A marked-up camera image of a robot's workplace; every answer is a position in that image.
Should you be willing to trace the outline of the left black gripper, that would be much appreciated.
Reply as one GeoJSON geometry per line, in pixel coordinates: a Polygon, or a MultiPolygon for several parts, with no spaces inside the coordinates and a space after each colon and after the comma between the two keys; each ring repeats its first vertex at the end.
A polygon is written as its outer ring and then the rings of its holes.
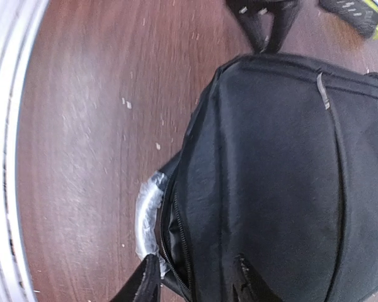
{"type": "MultiPolygon", "coordinates": [[[[300,11],[293,0],[227,0],[254,53],[277,53],[300,11]]],[[[361,36],[373,36],[378,12],[364,1],[319,0],[325,11],[348,23],[361,36]]]]}

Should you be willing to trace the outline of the black student backpack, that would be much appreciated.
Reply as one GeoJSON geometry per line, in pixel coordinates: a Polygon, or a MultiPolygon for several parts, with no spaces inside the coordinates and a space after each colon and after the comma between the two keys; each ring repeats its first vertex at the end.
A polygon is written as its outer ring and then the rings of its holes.
{"type": "Polygon", "coordinates": [[[364,301],[378,291],[378,73],[244,55],[143,183],[136,252],[187,301],[364,301]]]}

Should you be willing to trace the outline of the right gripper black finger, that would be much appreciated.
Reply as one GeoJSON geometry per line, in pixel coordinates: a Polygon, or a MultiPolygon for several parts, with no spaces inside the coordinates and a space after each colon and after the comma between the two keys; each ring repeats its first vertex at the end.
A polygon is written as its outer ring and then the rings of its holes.
{"type": "Polygon", "coordinates": [[[110,302],[160,302],[160,294],[159,259],[156,255],[149,254],[110,302]]]}

